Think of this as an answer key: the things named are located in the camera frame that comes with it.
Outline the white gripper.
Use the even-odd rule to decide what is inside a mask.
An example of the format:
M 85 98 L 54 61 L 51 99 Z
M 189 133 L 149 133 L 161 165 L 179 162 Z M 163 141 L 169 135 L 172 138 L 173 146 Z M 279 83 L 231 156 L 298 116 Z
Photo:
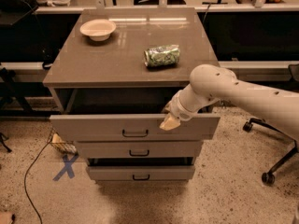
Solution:
M 181 91 L 178 91 L 164 107 L 168 112 L 160 124 L 160 128 L 164 131 L 176 129 L 181 121 L 188 121 L 196 115 L 196 112 L 189 111 L 182 105 L 180 94 Z

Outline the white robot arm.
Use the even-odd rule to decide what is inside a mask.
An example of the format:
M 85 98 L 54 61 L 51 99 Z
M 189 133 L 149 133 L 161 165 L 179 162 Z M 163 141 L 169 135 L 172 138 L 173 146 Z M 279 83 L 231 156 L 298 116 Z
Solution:
M 166 105 L 167 115 L 160 128 L 173 130 L 219 100 L 238 106 L 299 141 L 299 93 L 245 82 L 233 71 L 210 64 L 192 70 L 189 85 Z

